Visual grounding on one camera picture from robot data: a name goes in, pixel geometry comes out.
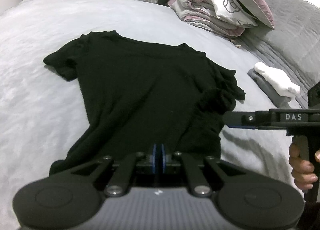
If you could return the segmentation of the person right hand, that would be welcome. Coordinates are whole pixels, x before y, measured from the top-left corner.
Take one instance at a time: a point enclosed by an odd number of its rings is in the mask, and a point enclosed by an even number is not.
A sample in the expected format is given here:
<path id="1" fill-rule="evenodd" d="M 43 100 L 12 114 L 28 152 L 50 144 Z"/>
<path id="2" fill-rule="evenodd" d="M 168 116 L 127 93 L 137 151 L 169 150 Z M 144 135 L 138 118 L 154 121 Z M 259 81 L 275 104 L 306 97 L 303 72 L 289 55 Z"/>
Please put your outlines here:
<path id="1" fill-rule="evenodd" d="M 314 173 L 315 166 L 300 157 L 300 148 L 294 142 L 289 147 L 289 164 L 292 167 L 291 175 L 298 189 L 306 192 L 313 188 L 313 184 L 318 180 Z"/>

